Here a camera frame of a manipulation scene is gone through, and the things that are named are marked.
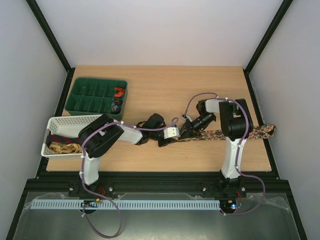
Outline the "paisley patterned necktie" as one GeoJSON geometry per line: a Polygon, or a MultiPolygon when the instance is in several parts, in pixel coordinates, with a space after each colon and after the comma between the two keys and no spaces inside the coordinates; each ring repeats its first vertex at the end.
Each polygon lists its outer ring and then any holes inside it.
{"type": "MultiPolygon", "coordinates": [[[[254,126],[253,130],[249,133],[249,140],[263,140],[271,138],[275,135],[277,127],[273,124],[265,124],[261,126],[254,126]]],[[[201,140],[225,140],[226,136],[222,133],[221,129],[205,130],[198,136],[175,138],[174,142],[192,142],[201,140]]]]}

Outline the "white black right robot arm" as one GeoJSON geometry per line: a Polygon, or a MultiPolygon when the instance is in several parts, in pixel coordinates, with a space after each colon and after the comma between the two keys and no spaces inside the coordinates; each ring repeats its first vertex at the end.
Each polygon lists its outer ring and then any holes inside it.
{"type": "Polygon", "coordinates": [[[196,105],[199,117],[191,122],[191,129],[200,135],[219,114],[221,132],[226,140],[225,159],[220,170],[222,181],[218,191],[229,196],[236,189],[233,180],[239,178],[244,146],[253,130],[253,121],[247,102],[243,98],[212,98],[200,100],[196,105]]]}

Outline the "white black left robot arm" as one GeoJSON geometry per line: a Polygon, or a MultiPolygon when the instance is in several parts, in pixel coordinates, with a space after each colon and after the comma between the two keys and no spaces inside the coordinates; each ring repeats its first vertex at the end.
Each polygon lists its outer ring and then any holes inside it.
{"type": "Polygon", "coordinates": [[[159,147],[192,138],[192,125],[189,119],[182,128],[178,128],[174,118],[166,125],[164,118],[154,113],[148,120],[128,125],[117,121],[107,113],[88,124],[78,133],[82,151],[82,164],[79,176],[89,186],[99,179],[101,158],[117,142],[124,141],[133,145],[142,145],[149,140],[158,142],[159,147]]]}

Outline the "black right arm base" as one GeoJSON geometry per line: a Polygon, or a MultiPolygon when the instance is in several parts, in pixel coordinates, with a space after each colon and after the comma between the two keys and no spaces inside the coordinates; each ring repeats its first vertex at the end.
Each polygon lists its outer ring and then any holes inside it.
{"type": "Polygon", "coordinates": [[[225,178],[222,174],[201,184],[202,195],[206,198],[245,197],[246,189],[242,178],[225,178]]]}

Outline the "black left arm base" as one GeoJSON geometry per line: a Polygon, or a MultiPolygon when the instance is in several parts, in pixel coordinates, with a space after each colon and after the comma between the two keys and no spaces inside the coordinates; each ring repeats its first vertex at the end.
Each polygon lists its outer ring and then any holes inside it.
{"type": "MultiPolygon", "coordinates": [[[[98,180],[91,185],[85,186],[89,191],[96,194],[106,197],[112,197],[113,195],[114,183],[112,181],[98,180]]],[[[83,188],[82,180],[80,178],[68,183],[68,196],[79,197],[80,199],[97,197],[97,195],[94,195],[83,188]]]]}

